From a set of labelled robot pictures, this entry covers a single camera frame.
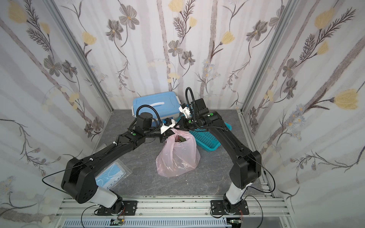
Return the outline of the pineapple front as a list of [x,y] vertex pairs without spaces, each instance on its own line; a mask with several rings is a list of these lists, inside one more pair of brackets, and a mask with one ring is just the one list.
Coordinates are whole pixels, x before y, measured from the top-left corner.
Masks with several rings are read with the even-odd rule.
[[178,135],[175,142],[178,142],[178,143],[186,142],[186,139],[184,137]]

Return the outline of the pink printed plastic bag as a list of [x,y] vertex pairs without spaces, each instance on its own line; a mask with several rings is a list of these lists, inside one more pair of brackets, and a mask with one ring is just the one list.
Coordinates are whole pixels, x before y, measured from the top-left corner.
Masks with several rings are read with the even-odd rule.
[[[189,132],[173,129],[174,135],[168,137],[156,158],[157,173],[163,177],[176,177],[197,168],[201,155],[196,140]],[[175,142],[180,135],[186,142]]]

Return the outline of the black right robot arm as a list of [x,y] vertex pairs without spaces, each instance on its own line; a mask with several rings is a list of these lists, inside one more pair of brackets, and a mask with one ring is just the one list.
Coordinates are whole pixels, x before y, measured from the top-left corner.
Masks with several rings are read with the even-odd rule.
[[262,158],[258,151],[246,147],[227,127],[222,116],[216,111],[209,111],[203,99],[191,104],[182,104],[182,113],[178,122],[180,129],[207,130],[223,146],[233,166],[229,172],[232,181],[228,191],[224,194],[222,206],[227,214],[245,211],[243,195],[256,180],[261,177]]

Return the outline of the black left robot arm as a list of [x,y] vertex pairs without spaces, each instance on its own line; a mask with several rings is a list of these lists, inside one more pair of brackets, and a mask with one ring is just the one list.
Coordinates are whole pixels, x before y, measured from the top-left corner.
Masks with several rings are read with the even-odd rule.
[[128,130],[109,146],[83,159],[69,160],[61,182],[62,189],[79,204],[92,202],[99,205],[102,213],[120,215],[125,209],[122,197],[98,186],[96,177],[121,156],[142,145],[147,138],[164,140],[173,135],[171,128],[176,121],[172,118],[158,121],[156,127],[152,127],[152,122],[152,114],[141,113]]

